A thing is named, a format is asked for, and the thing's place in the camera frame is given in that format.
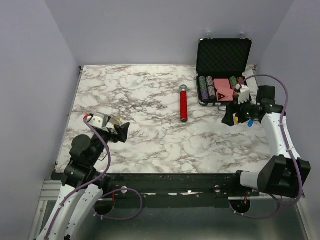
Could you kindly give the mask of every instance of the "red tube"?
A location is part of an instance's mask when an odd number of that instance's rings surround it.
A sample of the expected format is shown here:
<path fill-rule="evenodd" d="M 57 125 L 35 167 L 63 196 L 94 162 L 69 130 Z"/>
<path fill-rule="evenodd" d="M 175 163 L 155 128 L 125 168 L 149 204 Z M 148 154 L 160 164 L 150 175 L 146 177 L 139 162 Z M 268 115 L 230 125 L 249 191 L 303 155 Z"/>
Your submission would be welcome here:
<path fill-rule="evenodd" d="M 188 121 L 188 104 L 187 104 L 187 91 L 180 92 L 180 120 L 185 123 Z"/>

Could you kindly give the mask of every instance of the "white marble surface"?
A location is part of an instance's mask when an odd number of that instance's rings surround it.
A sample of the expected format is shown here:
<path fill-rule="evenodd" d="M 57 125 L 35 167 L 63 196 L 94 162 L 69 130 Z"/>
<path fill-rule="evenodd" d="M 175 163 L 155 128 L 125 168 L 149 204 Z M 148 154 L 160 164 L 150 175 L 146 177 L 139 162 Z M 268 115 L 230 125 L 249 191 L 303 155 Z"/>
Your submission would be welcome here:
<path fill-rule="evenodd" d="M 246 77 L 252 70 L 245 72 Z M 130 122 L 126 143 L 110 143 L 111 173 L 233 173 L 259 171 L 270 159 L 262 126 L 229 127 L 224 112 L 198 103 L 194 66 L 85 66 L 56 171 L 69 162 L 74 137 L 92 133 L 87 113 L 102 112 Z M 178 89 L 189 88 L 189 121 L 180 122 Z M 249 86 L 257 90 L 255 80 Z M 95 167 L 103 171 L 107 161 Z"/>

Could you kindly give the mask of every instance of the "wall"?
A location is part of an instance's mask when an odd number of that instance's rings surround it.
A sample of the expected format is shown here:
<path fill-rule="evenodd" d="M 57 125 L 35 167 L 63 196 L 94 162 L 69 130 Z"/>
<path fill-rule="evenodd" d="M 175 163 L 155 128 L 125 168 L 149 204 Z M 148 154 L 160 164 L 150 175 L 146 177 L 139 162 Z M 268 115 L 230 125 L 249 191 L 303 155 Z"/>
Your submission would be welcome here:
<path fill-rule="evenodd" d="M 81 65 L 196 64 L 198 39 L 253 39 L 256 64 L 294 0 L 46 0 Z"/>
<path fill-rule="evenodd" d="M 54 169 L 79 68 L 43 0 L 0 7 L 0 238 L 25 240 Z"/>
<path fill-rule="evenodd" d="M 288 128 L 311 173 L 304 186 L 314 226 L 320 226 L 320 1 L 295 0 L 278 32 L 259 62 L 258 72 L 283 80 L 289 91 Z M 259 78 L 260 84 L 273 80 Z M 284 91 L 277 86 L 277 100 L 284 103 Z"/>

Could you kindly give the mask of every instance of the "black case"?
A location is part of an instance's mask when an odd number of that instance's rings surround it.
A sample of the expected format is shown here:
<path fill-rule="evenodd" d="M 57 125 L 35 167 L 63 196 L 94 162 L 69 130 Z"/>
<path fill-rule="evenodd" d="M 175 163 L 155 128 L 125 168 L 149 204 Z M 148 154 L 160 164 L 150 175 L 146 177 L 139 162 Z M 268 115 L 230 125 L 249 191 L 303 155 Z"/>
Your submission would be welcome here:
<path fill-rule="evenodd" d="M 199 77 L 213 79 L 243 77 L 246 70 L 252 40 L 250 38 L 201 38 L 196 60 L 196 86 L 201 106 L 224 106 L 230 101 L 202 100 Z"/>

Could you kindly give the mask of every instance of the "case lid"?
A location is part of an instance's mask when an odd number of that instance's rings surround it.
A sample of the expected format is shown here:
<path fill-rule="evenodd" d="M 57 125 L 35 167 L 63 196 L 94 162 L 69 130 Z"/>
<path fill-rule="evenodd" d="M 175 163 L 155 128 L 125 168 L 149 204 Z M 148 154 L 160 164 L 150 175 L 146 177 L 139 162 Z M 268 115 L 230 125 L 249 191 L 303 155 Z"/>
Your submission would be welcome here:
<path fill-rule="evenodd" d="M 243 73 L 251 45 L 250 38 L 202 38 L 198 44 L 196 72 L 204 75 Z"/>

